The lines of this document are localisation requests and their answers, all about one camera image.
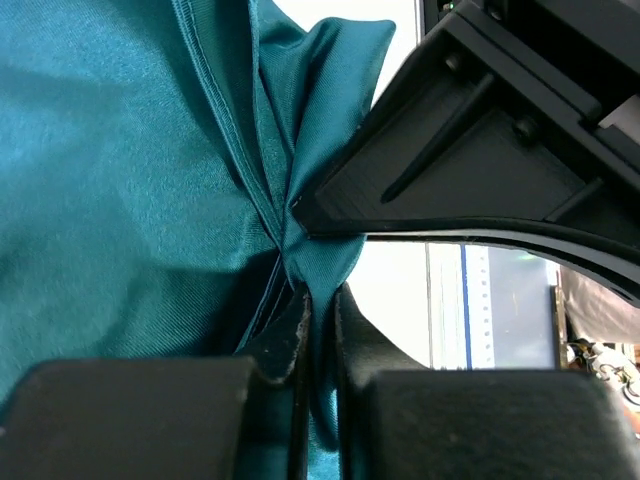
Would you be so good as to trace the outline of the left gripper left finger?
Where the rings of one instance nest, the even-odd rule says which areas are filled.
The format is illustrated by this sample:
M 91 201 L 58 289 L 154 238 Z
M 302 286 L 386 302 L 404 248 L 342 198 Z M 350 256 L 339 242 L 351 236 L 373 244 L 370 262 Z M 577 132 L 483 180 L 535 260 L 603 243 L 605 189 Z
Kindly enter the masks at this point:
M 303 479 L 311 298 L 237 354 L 31 369 L 1 422 L 5 479 Z

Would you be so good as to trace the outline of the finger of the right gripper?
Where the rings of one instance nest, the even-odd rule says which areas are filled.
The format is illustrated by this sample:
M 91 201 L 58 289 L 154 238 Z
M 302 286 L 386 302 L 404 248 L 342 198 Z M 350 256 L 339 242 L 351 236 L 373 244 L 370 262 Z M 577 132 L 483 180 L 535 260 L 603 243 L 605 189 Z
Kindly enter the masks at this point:
M 312 236 L 513 247 L 639 300 L 635 9 L 455 9 L 295 202 Z

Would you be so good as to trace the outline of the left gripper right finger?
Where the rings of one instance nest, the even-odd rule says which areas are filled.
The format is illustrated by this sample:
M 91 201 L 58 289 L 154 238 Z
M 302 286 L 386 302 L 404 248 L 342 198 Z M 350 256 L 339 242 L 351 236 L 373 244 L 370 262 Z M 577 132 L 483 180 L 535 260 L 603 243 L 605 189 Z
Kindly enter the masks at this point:
M 433 370 L 333 301 L 345 479 L 635 479 L 639 445 L 594 377 L 557 370 Z

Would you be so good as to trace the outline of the teal cloth napkin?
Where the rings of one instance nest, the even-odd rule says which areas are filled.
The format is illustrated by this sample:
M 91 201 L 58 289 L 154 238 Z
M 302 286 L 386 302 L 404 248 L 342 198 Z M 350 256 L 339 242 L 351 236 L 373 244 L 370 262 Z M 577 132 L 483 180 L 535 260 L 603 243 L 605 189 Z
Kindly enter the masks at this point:
M 395 26 L 271 1 L 1 5 L 1 392 L 39 362 L 227 355 L 313 301 L 308 475 L 339 477 L 330 304 L 361 238 L 294 201 L 368 113 Z

